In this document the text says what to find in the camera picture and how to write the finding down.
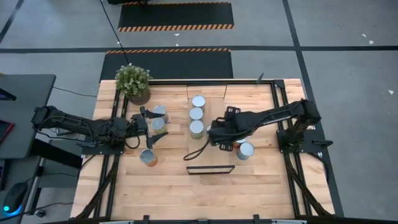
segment wooden table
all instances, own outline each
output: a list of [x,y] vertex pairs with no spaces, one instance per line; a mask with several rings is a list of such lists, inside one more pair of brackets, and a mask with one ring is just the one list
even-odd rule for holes
[[[284,81],[289,102],[304,98],[299,79]],[[218,113],[229,105],[242,111],[274,108],[269,86],[156,85],[151,87],[151,92],[152,97],[145,106],[150,110],[157,105],[166,106],[169,134],[154,146],[159,158],[155,167],[147,167],[139,159],[145,148],[143,137],[138,149],[126,148],[119,164],[112,220],[142,220],[143,215],[150,215],[151,220],[252,219],[254,214],[261,218],[294,217],[284,159],[275,135],[276,124],[259,128],[249,138],[255,153],[246,161],[239,160],[235,152],[219,149],[206,149],[192,161],[182,159],[200,145],[189,140],[188,109],[193,96],[203,95],[208,105],[218,107],[217,110],[207,110],[210,107],[206,107],[207,125],[209,120],[222,116]],[[110,117],[114,93],[114,81],[101,82],[94,119]],[[119,116],[122,102],[123,97],[119,102]],[[139,107],[130,103],[127,118],[138,112]],[[137,140],[132,138],[128,143],[134,146]],[[102,156],[96,156],[81,171],[71,217],[78,215],[96,192],[102,161]],[[301,161],[308,188],[324,208],[333,213],[322,163],[306,154],[301,155]],[[186,166],[223,163],[234,164],[236,168],[230,174],[188,175],[186,171]],[[304,214],[301,193],[298,187],[296,189],[300,211]],[[105,192],[102,215],[107,196]]]

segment hazard tape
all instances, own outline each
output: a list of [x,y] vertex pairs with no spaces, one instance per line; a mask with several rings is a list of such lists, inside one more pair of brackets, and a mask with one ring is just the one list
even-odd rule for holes
[[150,49],[150,50],[109,50],[105,54],[136,54],[136,53],[166,53],[166,52],[220,52],[229,49]]
[[[123,6],[137,5],[138,2],[126,2]],[[170,2],[170,3],[147,3],[148,5],[164,5],[164,4],[231,4],[230,2]]]
[[233,24],[119,27],[119,32],[233,29]]

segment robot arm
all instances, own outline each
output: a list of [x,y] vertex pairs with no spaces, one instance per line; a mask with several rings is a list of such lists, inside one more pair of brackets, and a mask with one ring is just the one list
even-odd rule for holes
[[315,105],[308,100],[295,101],[291,104],[259,113],[240,112],[239,108],[228,107],[224,118],[211,122],[209,140],[212,146],[220,145],[221,150],[232,149],[232,142],[253,134],[257,128],[268,124],[296,118],[295,124],[286,130],[286,142],[294,145],[303,138],[309,125],[321,120]]
[[89,136],[93,142],[111,148],[123,145],[127,138],[145,135],[147,147],[152,149],[153,143],[167,133],[150,136],[146,118],[158,118],[163,115],[151,113],[143,106],[140,107],[140,112],[132,116],[131,122],[124,118],[91,120],[64,113],[54,106],[43,106],[35,109],[31,122],[33,128],[38,131],[43,128],[62,128]]

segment metal bracket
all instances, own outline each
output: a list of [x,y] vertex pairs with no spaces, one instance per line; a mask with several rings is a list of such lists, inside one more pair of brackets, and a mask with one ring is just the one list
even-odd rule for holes
[[260,224],[260,215],[259,214],[253,215],[253,222],[254,222],[254,224]]
[[307,224],[306,220],[271,220],[275,224]]
[[[86,142],[91,142],[90,137],[86,137]],[[124,153],[124,147],[110,148],[106,146],[99,146],[98,144],[93,147],[93,145],[79,145],[82,149],[81,153],[84,155],[120,155]]]
[[279,88],[285,88],[284,80],[274,80],[275,85],[279,86]]
[[134,220],[131,220],[131,221],[100,222],[99,224],[134,224]]
[[264,72],[260,75],[260,77],[256,80],[256,84],[261,84],[262,77],[264,76]]
[[209,220],[198,220],[198,224],[208,224]]
[[276,131],[278,138],[279,150],[281,153],[295,153],[295,152],[322,152],[322,149],[333,144],[332,141],[324,141],[322,134],[317,130],[306,130],[304,138],[299,147],[292,147],[286,144],[285,131]]
[[144,218],[142,218],[142,224],[149,224],[149,215],[144,215]]

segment potted plant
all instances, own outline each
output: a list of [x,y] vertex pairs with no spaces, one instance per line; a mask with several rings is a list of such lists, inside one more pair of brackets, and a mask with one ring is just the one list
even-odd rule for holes
[[116,71],[116,89],[135,105],[143,105],[149,101],[150,90],[148,80],[152,77],[149,70],[131,65],[122,66]]

